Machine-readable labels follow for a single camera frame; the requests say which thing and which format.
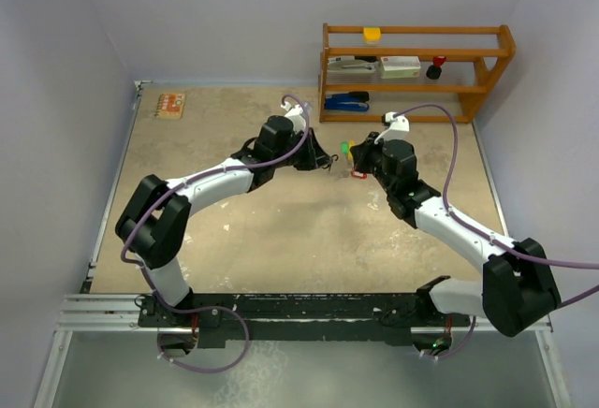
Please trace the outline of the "white red box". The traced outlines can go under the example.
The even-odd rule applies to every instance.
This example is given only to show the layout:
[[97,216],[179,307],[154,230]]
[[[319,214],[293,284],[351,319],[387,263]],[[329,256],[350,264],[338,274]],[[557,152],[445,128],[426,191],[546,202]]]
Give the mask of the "white red box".
[[421,63],[417,56],[382,56],[379,72],[382,79],[411,79],[420,75]]

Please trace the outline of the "blue black stapler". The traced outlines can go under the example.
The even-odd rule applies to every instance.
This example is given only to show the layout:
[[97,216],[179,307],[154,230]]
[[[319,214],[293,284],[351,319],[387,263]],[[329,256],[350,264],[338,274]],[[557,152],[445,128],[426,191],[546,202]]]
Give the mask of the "blue black stapler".
[[366,112],[370,108],[370,94],[368,92],[347,92],[325,97],[325,110]]

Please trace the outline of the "aluminium frame rail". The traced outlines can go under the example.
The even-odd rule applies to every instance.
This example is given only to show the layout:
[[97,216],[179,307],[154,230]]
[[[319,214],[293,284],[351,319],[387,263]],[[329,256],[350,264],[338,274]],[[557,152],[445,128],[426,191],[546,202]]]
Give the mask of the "aluminium frame rail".
[[57,331],[121,332],[139,329],[134,295],[72,294],[61,303]]

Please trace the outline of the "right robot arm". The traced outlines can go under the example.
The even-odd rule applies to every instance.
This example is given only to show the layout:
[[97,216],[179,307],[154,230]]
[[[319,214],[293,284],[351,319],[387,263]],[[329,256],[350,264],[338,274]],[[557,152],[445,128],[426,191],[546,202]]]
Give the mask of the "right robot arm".
[[355,171],[375,177],[398,219],[447,245],[481,275],[478,282],[440,277],[419,288],[416,314],[423,323],[437,325],[449,314],[478,316],[514,337],[560,307],[540,243],[499,235],[455,210],[419,178],[410,143],[376,137],[371,133],[351,147]]

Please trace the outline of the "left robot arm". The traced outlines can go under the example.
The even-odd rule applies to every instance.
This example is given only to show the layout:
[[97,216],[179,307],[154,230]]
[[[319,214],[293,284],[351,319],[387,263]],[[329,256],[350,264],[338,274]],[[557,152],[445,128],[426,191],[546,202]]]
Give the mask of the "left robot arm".
[[193,312],[193,290],[178,261],[188,220],[223,199],[255,191],[279,168],[327,169],[336,159],[322,149],[311,127],[273,115],[257,136],[218,166],[178,179],[144,177],[115,226],[124,244],[122,259],[135,254],[153,292],[162,298],[160,315],[181,326]]

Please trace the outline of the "orange spiral notepad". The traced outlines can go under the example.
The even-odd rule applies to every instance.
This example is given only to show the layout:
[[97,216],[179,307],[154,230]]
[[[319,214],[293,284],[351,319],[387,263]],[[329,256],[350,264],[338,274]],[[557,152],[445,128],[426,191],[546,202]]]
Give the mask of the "orange spiral notepad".
[[184,93],[161,94],[158,97],[154,117],[160,120],[180,120],[183,116],[185,100]]

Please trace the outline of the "green tagged key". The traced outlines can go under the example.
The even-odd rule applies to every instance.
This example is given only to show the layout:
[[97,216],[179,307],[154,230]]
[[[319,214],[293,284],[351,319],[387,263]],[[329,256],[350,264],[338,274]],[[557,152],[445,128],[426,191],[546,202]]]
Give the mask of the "green tagged key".
[[352,161],[351,161],[351,158],[350,158],[350,148],[349,148],[349,143],[348,142],[343,141],[341,143],[341,153],[342,153],[342,155],[344,157],[345,163],[348,166],[351,166],[352,165]]

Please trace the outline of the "white grey stapler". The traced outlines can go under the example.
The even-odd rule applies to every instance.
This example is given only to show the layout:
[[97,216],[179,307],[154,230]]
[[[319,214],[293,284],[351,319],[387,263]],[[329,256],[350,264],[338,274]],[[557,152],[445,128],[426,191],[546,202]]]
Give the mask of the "white grey stapler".
[[377,67],[376,56],[343,55],[328,58],[328,73],[372,74]]

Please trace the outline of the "black s-shaped carabiner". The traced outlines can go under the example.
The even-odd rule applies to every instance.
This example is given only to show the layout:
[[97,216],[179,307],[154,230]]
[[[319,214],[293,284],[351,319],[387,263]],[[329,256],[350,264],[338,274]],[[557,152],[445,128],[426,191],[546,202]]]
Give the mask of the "black s-shaped carabiner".
[[330,171],[333,164],[339,160],[339,156],[337,154],[330,155],[328,157],[328,161],[322,167],[324,170]]

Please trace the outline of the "yellow lidded container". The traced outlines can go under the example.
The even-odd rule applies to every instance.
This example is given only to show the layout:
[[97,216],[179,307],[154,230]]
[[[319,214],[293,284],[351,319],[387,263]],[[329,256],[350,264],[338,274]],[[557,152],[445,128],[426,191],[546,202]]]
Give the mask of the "yellow lidded container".
[[362,38],[366,45],[378,44],[381,40],[382,32],[379,27],[365,26],[362,29]]

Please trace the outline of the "red black stamp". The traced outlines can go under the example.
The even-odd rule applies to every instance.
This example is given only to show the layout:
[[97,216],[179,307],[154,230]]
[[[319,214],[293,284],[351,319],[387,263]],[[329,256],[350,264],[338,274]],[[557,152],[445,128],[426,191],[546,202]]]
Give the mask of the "red black stamp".
[[431,65],[426,71],[426,77],[429,80],[439,80],[442,75],[442,66],[446,62],[445,56],[434,56]]

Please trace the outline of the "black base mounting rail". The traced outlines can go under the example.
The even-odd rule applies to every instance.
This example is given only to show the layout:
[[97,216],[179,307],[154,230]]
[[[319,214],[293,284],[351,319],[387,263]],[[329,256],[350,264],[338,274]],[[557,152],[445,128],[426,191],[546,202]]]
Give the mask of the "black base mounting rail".
[[464,314],[435,311],[418,293],[204,293],[190,309],[174,313],[151,294],[136,297],[139,325],[159,332],[181,329],[198,348],[223,348],[229,341],[383,342],[411,345],[412,330],[446,332],[468,327]]

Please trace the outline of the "wooden shelf rack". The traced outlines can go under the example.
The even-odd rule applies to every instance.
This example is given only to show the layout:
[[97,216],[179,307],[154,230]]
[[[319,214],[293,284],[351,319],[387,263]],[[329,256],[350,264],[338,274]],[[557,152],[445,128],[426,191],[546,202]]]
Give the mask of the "wooden shelf rack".
[[514,58],[510,28],[499,26],[381,26],[324,24],[318,77],[323,122],[376,122],[362,109],[335,109],[335,95],[395,94],[405,102],[446,96],[456,120],[471,122]]

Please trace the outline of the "red tagged key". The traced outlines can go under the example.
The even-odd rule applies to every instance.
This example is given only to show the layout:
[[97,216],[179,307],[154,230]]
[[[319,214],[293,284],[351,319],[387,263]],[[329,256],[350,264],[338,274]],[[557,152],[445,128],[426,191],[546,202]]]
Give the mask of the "red tagged key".
[[367,177],[368,177],[368,175],[365,173],[361,173],[361,172],[354,171],[354,170],[344,170],[335,178],[335,180],[338,181],[340,179],[346,179],[346,178],[365,180]]

